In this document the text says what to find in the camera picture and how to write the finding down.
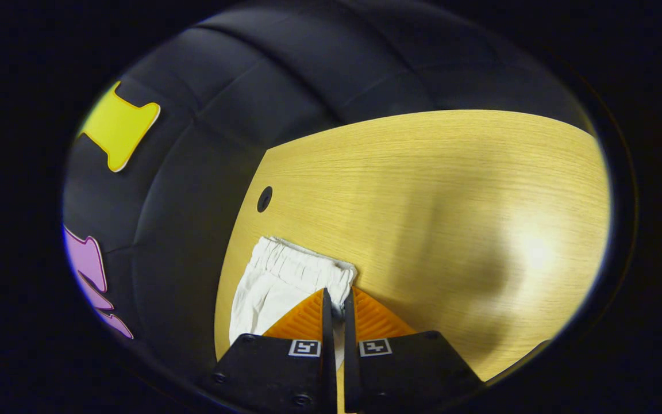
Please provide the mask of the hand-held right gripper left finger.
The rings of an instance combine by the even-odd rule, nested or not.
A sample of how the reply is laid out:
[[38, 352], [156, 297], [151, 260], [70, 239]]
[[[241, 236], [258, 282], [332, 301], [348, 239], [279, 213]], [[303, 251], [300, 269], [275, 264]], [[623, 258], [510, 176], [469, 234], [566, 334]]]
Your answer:
[[262, 335], [240, 335], [199, 384], [226, 412], [335, 413], [328, 291], [310, 294]]

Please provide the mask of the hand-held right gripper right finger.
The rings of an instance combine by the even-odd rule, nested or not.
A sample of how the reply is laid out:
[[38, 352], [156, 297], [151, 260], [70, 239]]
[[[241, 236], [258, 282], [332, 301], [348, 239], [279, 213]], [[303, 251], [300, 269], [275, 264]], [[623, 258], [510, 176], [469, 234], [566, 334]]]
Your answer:
[[442, 413], [484, 390], [441, 333], [415, 330], [356, 286], [345, 315], [347, 413]]

